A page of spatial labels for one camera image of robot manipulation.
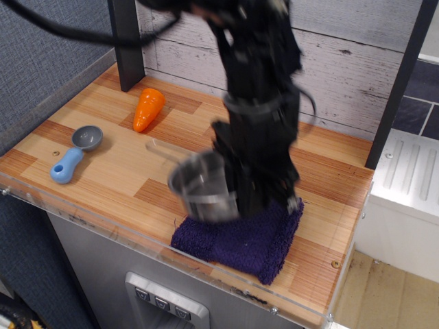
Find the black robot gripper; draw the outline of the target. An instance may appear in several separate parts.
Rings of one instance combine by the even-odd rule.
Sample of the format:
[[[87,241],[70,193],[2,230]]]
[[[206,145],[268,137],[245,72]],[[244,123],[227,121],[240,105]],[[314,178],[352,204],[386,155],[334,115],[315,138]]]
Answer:
[[[214,148],[224,157],[227,188],[235,194],[239,216],[251,217],[271,202],[293,212],[299,174],[289,148],[298,135],[300,94],[262,103],[227,94],[224,105],[229,121],[212,124]]]

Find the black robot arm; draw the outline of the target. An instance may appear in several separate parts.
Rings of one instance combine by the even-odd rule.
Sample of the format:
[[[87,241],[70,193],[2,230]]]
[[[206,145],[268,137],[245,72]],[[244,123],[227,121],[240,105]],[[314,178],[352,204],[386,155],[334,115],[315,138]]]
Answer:
[[[215,121],[214,148],[242,217],[277,201],[297,207],[299,179],[289,148],[298,134],[300,91],[291,76],[300,49],[285,1],[146,1],[153,10],[201,16],[216,37],[226,72],[228,122]]]

